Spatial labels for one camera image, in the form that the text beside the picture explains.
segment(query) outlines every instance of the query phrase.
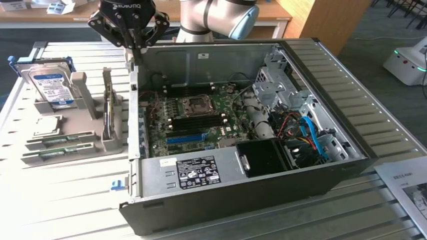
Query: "wooden table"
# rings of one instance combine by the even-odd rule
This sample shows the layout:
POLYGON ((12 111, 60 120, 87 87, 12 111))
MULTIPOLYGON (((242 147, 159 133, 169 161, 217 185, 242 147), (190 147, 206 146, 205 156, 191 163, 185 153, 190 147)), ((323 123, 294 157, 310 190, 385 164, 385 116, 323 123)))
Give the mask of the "wooden table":
MULTIPOLYGON (((157 1, 157 8, 170 16, 171 27, 181 26, 181 2, 178 0, 157 1)), ((287 23, 293 16, 279 3, 273 0, 258 1, 261 9, 253 38, 282 38, 287 23)), ((98 1, 75 8, 66 15, 47 14, 46 8, 31 8, 26 10, 0 12, 0 29, 27 28, 86 28, 91 14, 98 10, 98 1)))

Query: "green circuit board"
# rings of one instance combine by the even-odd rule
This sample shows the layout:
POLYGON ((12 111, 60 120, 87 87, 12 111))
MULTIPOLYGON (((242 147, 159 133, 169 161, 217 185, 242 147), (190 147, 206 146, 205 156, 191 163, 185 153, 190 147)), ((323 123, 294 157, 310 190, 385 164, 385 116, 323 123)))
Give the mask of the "green circuit board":
POLYGON ((210 100, 217 113, 226 114, 227 123, 221 126, 199 129, 206 133, 205 141, 183 142, 175 144, 167 144, 167 133, 173 132, 170 129, 171 118, 187 118, 185 114, 185 107, 182 98, 167 98, 159 95, 159 102, 157 104, 157 98, 152 97, 148 101, 150 106, 155 106, 155 110, 148 107, 147 112, 154 112, 148 117, 150 129, 148 129, 148 152, 150 157, 163 157, 174 154, 190 153, 197 151, 205 151, 223 147, 221 143, 230 141, 246 141, 249 140, 249 134, 246 128, 242 126, 242 122, 249 121, 249 116, 242 107, 237 107, 237 119, 233 112, 233 101, 241 90, 235 90, 233 93, 227 92, 229 85, 218 85, 214 94, 210 94, 210 100), (178 111, 175 115, 171 114, 171 104, 177 104, 178 111))

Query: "motherboard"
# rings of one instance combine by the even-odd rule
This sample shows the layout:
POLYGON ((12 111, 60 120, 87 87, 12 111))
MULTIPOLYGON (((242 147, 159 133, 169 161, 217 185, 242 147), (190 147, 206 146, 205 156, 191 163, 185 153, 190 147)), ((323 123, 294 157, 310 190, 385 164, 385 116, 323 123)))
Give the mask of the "motherboard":
POLYGON ((150 157, 231 147, 250 140, 241 93, 242 87, 233 83, 142 92, 150 157))

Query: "blue pcie slot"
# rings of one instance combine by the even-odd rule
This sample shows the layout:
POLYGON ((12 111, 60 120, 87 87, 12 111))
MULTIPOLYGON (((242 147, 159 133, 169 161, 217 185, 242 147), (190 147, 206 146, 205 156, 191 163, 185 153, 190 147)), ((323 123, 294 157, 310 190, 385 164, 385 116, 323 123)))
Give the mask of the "blue pcie slot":
POLYGON ((190 136, 182 136, 182 137, 170 137, 166 139, 167 144, 181 144, 181 143, 189 143, 189 142, 202 142, 207 139, 207 133, 190 135, 190 136))

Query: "metal grid table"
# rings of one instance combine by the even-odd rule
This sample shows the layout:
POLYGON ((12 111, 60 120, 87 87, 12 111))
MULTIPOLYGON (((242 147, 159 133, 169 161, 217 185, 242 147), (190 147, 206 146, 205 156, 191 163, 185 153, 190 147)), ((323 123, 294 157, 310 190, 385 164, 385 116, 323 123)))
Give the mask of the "metal grid table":
MULTIPOLYGON (((427 155, 425 147, 323 45, 313 39, 287 42, 381 156, 377 165, 427 155)), ((128 99, 123 49, 103 42, 50 43, 43 57, 66 56, 72 57, 76 70, 86 71, 92 96, 103 94, 102 72, 103 67, 110 67, 114 88, 128 99)), ((7 236, 2 239, 140 239, 115 209, 118 201, 108 191, 111 182, 128 172, 127 151, 38 167, 24 166, 11 154, 22 142, 24 126, 36 115, 31 92, 18 79, 0 115, 0 123, 6 119, 0 138, 0 204, 8 206, 0 216, 0 236, 7 236)), ((126 137, 127 106, 122 113, 126 137)), ((155 233, 143 239, 425 238, 370 167, 325 196, 155 233)))

